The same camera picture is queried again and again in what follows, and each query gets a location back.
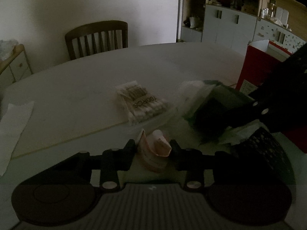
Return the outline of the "red cardboard shoe box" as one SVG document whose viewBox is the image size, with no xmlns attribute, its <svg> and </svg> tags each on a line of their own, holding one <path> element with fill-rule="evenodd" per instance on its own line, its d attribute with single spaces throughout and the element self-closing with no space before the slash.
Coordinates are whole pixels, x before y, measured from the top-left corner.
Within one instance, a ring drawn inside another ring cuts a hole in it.
<svg viewBox="0 0 307 230">
<path fill-rule="evenodd" d="M 267 81 L 291 55 L 287 49 L 268 39 L 251 42 L 235 90 L 249 95 Z"/>
</svg>

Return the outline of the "dark wooden chair at wall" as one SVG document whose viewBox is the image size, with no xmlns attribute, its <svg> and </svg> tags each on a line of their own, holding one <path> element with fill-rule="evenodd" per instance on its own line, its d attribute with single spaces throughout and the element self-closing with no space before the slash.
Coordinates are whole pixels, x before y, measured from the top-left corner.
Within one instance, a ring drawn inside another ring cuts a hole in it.
<svg viewBox="0 0 307 230">
<path fill-rule="evenodd" d="M 70 60 L 128 47 L 128 23 L 108 20 L 79 26 L 64 36 Z"/>
</svg>

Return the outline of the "wooden side cabinet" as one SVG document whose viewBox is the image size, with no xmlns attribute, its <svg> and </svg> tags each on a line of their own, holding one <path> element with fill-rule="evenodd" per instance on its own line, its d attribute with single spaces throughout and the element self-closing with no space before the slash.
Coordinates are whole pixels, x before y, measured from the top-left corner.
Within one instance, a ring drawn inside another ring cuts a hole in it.
<svg viewBox="0 0 307 230">
<path fill-rule="evenodd" d="M 19 44 L 14 48 L 12 55 L 1 62 L 1 91 L 32 74 L 25 47 Z"/>
</svg>

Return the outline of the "black remote control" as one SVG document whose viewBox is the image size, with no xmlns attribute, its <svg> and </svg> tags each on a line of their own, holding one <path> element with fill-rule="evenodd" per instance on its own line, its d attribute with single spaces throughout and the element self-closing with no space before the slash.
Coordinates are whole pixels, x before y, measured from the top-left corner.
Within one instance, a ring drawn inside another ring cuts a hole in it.
<svg viewBox="0 0 307 230">
<path fill-rule="evenodd" d="M 263 127 L 257 129 L 248 139 L 247 147 L 253 152 L 277 153 L 282 150 L 278 141 Z"/>
</svg>

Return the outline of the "light blue wall cabinet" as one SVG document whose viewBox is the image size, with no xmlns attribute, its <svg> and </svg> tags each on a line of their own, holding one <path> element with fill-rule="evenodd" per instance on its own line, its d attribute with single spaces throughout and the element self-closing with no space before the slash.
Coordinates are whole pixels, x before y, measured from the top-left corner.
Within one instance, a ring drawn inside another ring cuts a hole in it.
<svg viewBox="0 0 307 230">
<path fill-rule="evenodd" d="M 271 40 L 295 53 L 306 43 L 306 0 L 179 0 L 177 40 L 216 43 L 245 55 Z"/>
</svg>

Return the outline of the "white paper towel sheet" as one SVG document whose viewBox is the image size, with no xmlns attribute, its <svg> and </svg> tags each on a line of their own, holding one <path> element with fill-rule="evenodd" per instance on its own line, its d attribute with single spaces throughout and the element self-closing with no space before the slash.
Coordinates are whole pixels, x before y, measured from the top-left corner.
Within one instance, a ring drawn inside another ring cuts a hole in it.
<svg viewBox="0 0 307 230">
<path fill-rule="evenodd" d="M 1 119 L 1 177 L 7 170 L 12 153 L 28 123 L 34 108 L 34 101 L 24 105 L 9 104 Z"/>
</svg>

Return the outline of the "cotton swab packet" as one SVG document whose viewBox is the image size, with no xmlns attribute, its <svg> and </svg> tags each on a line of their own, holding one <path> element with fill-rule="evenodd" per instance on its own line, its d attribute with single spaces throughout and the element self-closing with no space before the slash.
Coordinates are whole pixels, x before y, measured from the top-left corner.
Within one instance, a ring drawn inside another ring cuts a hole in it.
<svg viewBox="0 0 307 230">
<path fill-rule="evenodd" d="M 130 125 L 139 124 L 169 109 L 169 103 L 151 94 L 137 81 L 116 86 L 116 93 L 127 112 Z"/>
</svg>

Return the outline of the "plastic bag with box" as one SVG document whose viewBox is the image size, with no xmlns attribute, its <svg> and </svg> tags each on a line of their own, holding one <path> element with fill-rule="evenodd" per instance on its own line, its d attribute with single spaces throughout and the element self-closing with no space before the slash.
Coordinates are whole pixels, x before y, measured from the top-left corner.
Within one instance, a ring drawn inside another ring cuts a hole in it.
<svg viewBox="0 0 307 230">
<path fill-rule="evenodd" d="M 218 143 L 228 131 L 256 120 L 254 101 L 220 81 L 187 81 L 176 94 L 170 114 L 146 131 L 161 130 L 187 145 Z"/>
</svg>

